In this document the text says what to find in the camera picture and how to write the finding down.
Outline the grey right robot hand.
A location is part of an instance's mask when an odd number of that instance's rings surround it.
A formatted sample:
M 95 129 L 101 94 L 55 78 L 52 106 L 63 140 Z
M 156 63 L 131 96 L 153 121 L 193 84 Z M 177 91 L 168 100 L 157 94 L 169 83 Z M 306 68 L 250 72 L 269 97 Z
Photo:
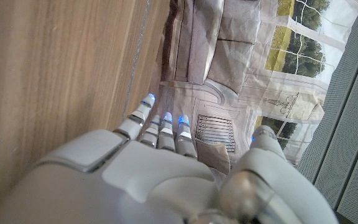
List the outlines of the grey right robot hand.
M 0 223 L 337 223 L 321 193 L 259 126 L 223 180 L 198 160 L 189 120 L 149 119 L 148 94 L 114 131 L 41 158 L 0 204 Z

